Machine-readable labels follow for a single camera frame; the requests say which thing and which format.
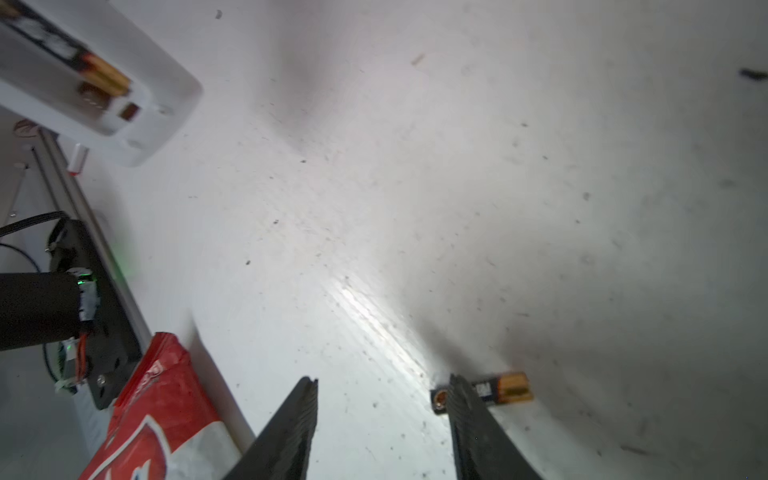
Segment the black AAA battery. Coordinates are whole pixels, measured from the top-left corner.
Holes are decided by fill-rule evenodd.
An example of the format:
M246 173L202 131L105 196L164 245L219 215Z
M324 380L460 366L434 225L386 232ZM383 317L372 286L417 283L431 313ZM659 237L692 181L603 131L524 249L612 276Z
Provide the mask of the black AAA battery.
M530 381L524 372L509 372L470 381L471 388L486 405L528 402L534 399ZM429 392L431 409L436 415L447 412L448 384Z
M132 81L126 75L25 3L2 1L1 23L51 54L110 97L129 94Z

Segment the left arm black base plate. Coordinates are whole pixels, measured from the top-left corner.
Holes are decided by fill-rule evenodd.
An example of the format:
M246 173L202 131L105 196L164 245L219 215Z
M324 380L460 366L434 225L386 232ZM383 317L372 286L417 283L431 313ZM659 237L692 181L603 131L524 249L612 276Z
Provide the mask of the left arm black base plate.
M128 383L142 350L94 242L83 222L59 220L49 236L50 270L73 276L80 330L58 343L56 386L82 388L98 410L108 409Z

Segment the white remote control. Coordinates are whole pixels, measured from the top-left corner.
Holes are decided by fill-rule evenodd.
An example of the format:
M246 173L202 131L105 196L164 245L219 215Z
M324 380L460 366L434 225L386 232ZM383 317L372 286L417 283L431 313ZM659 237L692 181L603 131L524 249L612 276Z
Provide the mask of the white remote control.
M4 1L1 105L126 166L160 150L200 82L106 1Z

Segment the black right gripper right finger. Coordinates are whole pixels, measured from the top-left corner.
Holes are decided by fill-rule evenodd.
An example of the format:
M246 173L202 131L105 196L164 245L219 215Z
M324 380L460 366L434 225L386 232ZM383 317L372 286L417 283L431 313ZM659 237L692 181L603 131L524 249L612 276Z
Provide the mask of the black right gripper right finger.
M489 411L493 405L486 405L460 375L453 374L448 385L447 415L457 477L540 480L540 474Z

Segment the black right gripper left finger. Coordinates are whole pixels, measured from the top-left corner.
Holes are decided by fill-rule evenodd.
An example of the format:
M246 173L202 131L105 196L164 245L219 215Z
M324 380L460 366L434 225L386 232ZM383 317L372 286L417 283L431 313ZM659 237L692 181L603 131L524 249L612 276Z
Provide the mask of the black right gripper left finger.
M304 480L317 417L318 381L305 376L225 479Z

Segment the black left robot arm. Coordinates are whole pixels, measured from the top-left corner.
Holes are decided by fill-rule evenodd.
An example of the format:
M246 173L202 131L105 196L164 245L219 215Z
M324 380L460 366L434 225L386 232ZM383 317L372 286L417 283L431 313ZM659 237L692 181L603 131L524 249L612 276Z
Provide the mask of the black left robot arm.
M1 349L77 337L90 329L100 298L90 273L11 273L1 276Z

